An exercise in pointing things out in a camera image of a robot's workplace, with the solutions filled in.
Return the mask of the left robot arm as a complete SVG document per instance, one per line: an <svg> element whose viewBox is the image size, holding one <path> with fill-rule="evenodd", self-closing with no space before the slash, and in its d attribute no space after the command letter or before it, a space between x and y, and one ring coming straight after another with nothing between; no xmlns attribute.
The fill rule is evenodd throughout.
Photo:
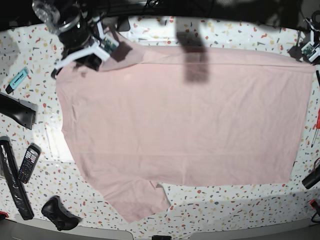
<svg viewBox="0 0 320 240"><path fill-rule="evenodd" d="M310 30L310 42L312 45L320 43L320 12L316 11L312 14L311 18L305 17L304 21Z"/></svg>

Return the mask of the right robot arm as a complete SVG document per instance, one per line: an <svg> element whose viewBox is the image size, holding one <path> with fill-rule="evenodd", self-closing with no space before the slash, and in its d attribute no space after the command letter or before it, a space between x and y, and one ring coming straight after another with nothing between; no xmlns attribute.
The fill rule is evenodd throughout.
<svg viewBox="0 0 320 240"><path fill-rule="evenodd" d="M101 17L80 0L34 0L35 15L56 35L63 45L62 57L54 64L55 79L68 64L85 66L98 71L110 54L103 46L105 34Z"/></svg>

